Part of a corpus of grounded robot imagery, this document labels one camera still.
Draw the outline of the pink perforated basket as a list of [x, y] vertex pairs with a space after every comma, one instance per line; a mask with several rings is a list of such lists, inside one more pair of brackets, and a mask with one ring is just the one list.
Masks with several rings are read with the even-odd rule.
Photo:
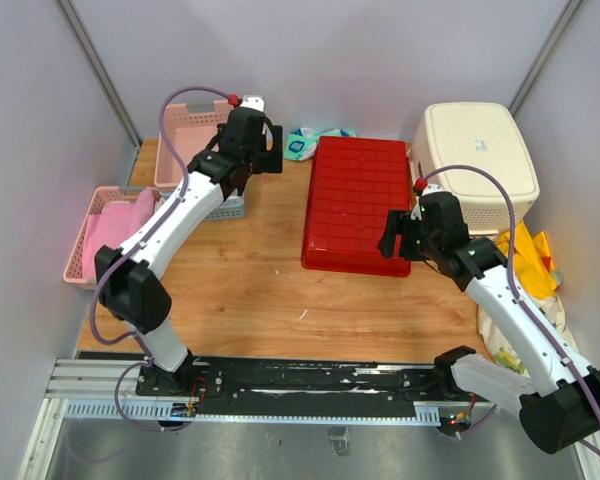
[[[226, 100], [187, 105], [170, 104], [164, 115], [164, 127], [175, 150], [188, 164], [193, 156], [217, 133], [217, 124], [225, 123], [231, 111]], [[159, 136], [154, 170], [154, 185], [161, 193], [171, 193], [182, 179], [182, 172]]]

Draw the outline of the red plastic tray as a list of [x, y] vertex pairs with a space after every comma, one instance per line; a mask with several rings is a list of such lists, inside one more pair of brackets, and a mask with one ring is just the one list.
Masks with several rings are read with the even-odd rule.
[[301, 264], [306, 269], [405, 278], [408, 261], [378, 250], [387, 215], [410, 206], [407, 145], [319, 139], [312, 161]]

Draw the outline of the large cream perforated container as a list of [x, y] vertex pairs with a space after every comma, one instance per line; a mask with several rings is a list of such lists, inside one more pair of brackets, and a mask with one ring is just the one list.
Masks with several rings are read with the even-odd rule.
[[497, 103], [451, 102], [426, 108], [408, 153], [414, 180], [439, 168], [453, 170], [430, 181], [454, 194], [474, 236], [496, 237], [510, 229], [504, 197], [478, 168], [504, 188], [521, 221], [539, 197], [535, 169], [509, 110]]

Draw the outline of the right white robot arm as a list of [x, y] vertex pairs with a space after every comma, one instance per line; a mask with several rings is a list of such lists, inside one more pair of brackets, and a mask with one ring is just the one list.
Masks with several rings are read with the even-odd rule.
[[454, 195], [430, 185], [412, 210], [389, 211], [378, 249], [385, 258], [433, 262], [491, 318], [526, 368], [517, 374], [456, 347], [435, 360], [440, 397], [468, 392], [494, 403], [549, 454], [600, 431], [600, 369], [550, 324], [495, 244], [470, 237]]

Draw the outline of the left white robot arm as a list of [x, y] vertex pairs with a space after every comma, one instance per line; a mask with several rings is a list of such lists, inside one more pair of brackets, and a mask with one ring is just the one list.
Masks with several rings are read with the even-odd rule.
[[99, 303], [128, 326], [172, 395], [192, 388], [194, 371], [184, 365], [189, 351], [171, 323], [172, 300], [161, 279], [209, 214], [243, 190], [252, 175], [281, 170], [282, 128], [266, 116], [262, 98], [246, 96], [192, 158], [158, 211], [118, 248], [103, 246], [95, 256]]

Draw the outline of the green white wipes packet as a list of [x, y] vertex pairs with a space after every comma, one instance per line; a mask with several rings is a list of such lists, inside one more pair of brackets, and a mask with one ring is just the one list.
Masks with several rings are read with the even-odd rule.
[[316, 133], [306, 127], [298, 128], [287, 135], [283, 158], [294, 162], [308, 160], [315, 154], [319, 140], [322, 137], [356, 138], [357, 133], [354, 130], [347, 129], [332, 129]]

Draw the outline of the yellow patterned cloth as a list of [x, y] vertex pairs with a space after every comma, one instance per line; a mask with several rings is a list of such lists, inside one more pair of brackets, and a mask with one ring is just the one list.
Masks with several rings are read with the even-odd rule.
[[[555, 330], [576, 351], [578, 347], [567, 326], [566, 312], [557, 290], [562, 271], [557, 269], [544, 231], [532, 236], [521, 221], [515, 230], [514, 272], [534, 304], [543, 312]], [[510, 342], [482, 308], [478, 308], [478, 332], [491, 359], [517, 374], [529, 376], [528, 370]]]

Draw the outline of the pink basket with cloths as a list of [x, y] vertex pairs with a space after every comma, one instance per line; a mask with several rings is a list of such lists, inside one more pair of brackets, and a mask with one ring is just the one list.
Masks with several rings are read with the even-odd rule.
[[83, 289], [96, 283], [95, 255], [102, 246], [118, 248], [151, 218], [160, 194], [155, 187], [98, 187], [91, 198], [63, 280]]

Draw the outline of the pink folded cloth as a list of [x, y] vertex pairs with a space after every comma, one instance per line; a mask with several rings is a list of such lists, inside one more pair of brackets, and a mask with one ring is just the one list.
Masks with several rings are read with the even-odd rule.
[[87, 217], [81, 256], [84, 279], [96, 278], [94, 258], [98, 250], [102, 246], [118, 248], [150, 219], [155, 202], [155, 191], [145, 188], [139, 192], [135, 201], [107, 202], [99, 213]]

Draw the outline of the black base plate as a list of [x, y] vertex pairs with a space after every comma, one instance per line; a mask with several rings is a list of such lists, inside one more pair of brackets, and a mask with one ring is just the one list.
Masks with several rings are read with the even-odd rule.
[[175, 373], [140, 369], [136, 394], [192, 401], [206, 415], [400, 421], [422, 405], [468, 406], [430, 364], [191, 357]]

